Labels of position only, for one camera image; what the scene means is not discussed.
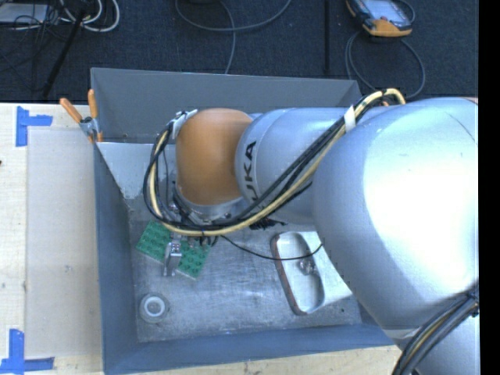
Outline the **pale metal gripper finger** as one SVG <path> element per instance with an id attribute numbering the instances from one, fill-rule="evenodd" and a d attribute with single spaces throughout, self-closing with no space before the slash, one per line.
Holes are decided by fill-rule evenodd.
<path id="1" fill-rule="evenodd" d="M 169 242 L 164 253 L 162 275 L 164 277 L 174 276 L 181 258 L 181 243 L 179 241 Z"/>

